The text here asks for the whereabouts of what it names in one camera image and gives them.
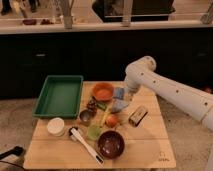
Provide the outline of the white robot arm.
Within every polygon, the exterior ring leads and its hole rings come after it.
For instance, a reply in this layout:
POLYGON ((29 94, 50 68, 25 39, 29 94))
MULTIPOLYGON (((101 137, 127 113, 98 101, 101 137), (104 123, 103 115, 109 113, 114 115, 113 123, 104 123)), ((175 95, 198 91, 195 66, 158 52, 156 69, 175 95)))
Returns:
POLYGON ((213 95, 155 73, 156 66, 151 56, 128 64, 125 91, 134 95, 145 86, 213 131, 213 95))

